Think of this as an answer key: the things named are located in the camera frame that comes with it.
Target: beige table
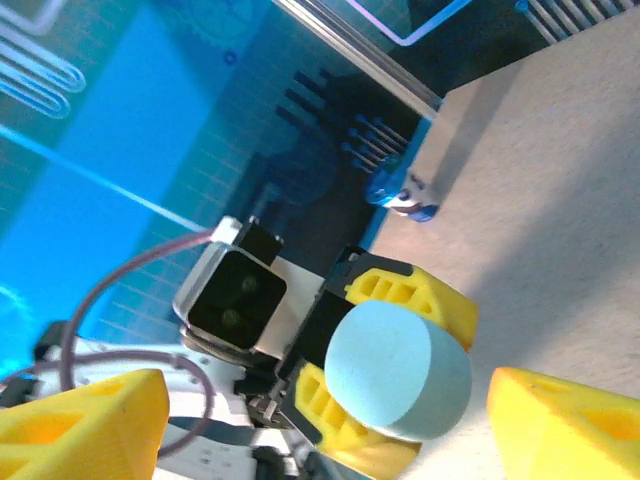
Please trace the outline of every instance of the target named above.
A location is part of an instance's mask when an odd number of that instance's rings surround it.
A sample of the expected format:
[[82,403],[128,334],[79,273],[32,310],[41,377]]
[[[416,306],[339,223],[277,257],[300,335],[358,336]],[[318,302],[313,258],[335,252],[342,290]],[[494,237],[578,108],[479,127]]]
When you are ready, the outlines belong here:
[[504,478],[496,367],[640,397],[640,8],[449,93],[415,171],[441,212],[390,215],[373,250],[473,298],[480,323],[468,412],[409,477]]

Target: cable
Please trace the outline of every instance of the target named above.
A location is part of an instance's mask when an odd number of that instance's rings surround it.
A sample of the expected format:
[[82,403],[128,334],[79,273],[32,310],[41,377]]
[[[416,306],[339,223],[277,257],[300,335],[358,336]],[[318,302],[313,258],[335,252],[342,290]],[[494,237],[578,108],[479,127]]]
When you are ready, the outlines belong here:
[[204,388],[205,394],[205,409],[202,418],[194,425],[194,427],[187,432],[182,438],[179,438],[175,442],[162,447],[158,451],[158,457],[164,457],[174,453],[181,449],[196,437],[204,433],[208,426],[209,417],[213,411],[213,396],[215,390],[211,381],[205,374],[205,372],[192,361],[184,357],[176,357],[164,352],[153,352],[146,350],[122,350],[114,352],[101,352],[90,355],[78,355],[74,354],[75,338],[80,327],[80,324],[84,320],[87,312],[96,302],[98,297],[104,293],[110,286],[120,280],[126,274],[148,264],[159,258],[177,253],[188,248],[193,248],[198,245],[202,245],[211,241],[211,235],[213,231],[208,230],[205,232],[184,235],[175,240],[163,243],[157,247],[154,247],[140,255],[132,258],[128,262],[124,263],[105,278],[103,278],[84,298],[80,306],[76,309],[71,320],[66,325],[64,333],[62,335],[61,352],[59,361],[39,362],[32,367],[25,368],[18,372],[11,374],[9,377],[3,379],[0,384],[6,384],[9,380],[16,376],[23,375],[35,375],[45,370],[51,370],[58,368],[60,371],[60,388],[62,391],[67,391],[75,388],[73,384],[73,365],[98,363],[105,361],[115,360],[142,360],[152,362],[169,363],[176,365],[179,368],[184,368],[189,371],[194,377],[200,380]]

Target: foam cylinder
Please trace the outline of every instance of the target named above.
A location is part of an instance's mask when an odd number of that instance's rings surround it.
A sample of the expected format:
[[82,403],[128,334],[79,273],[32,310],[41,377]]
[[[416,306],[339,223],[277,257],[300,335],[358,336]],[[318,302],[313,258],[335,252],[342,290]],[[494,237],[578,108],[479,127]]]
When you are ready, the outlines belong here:
[[444,435],[471,396],[471,364],[458,342],[397,305],[369,301],[340,322],[325,378],[352,417],[382,434],[423,442]]

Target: blue cap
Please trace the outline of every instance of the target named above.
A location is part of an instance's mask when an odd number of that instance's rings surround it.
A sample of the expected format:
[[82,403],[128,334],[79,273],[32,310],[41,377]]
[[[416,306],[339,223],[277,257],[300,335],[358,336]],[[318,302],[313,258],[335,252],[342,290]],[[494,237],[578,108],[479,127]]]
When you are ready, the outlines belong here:
[[400,157],[390,155],[376,167],[365,185],[364,197],[367,203],[384,206],[395,198],[407,175],[405,168],[399,168],[402,163]]
[[438,213],[439,209],[440,207],[438,205],[427,205],[419,212],[410,213],[407,216],[415,222],[428,222],[436,216],[436,213]]

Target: small bottle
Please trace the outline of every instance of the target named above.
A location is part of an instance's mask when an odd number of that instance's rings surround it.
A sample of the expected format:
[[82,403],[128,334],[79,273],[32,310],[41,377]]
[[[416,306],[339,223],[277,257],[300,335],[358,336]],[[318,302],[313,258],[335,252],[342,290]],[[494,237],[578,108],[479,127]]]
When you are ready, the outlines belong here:
[[433,189],[404,165],[402,157],[389,156],[371,173],[365,198],[416,222],[428,222],[440,208]]

